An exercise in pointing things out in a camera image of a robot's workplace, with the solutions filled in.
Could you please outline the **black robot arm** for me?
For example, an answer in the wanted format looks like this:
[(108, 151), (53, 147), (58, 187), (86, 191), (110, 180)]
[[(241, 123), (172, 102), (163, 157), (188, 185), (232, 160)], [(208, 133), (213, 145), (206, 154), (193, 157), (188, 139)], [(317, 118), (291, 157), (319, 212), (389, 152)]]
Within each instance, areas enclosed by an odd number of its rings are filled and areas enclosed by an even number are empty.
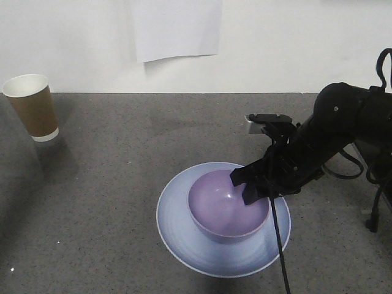
[(391, 94), (375, 86), (326, 86), (302, 124), (292, 124), (286, 115), (250, 114), (248, 119), (273, 143), (261, 159), (230, 175), (234, 186), (245, 185), (242, 197), (247, 205), (263, 197), (299, 193), (323, 175), (323, 164), (355, 140), (391, 150)]

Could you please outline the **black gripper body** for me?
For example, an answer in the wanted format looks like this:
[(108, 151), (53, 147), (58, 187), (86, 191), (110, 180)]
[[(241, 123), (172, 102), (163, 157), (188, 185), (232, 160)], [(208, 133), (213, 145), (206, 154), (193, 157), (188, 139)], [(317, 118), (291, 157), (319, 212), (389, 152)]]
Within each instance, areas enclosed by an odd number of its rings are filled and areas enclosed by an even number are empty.
[(281, 136), (267, 136), (271, 146), (261, 159), (249, 164), (257, 171), (254, 185), (264, 187), (266, 196), (297, 194), (302, 186), (323, 175), (325, 152), (321, 145), (325, 134), (312, 127), (311, 122), (295, 126)]

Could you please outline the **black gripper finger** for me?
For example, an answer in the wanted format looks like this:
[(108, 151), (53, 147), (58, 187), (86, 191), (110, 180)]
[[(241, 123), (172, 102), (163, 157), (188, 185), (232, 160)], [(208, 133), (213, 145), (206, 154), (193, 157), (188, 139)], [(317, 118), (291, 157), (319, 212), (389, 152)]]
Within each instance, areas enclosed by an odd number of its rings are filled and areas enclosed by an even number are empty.
[(257, 183), (257, 171), (253, 165), (234, 169), (230, 174), (232, 184), (236, 187), (241, 184)]
[(242, 192), (242, 198), (245, 205), (251, 205), (261, 198), (266, 197), (266, 189), (254, 184), (246, 184)]

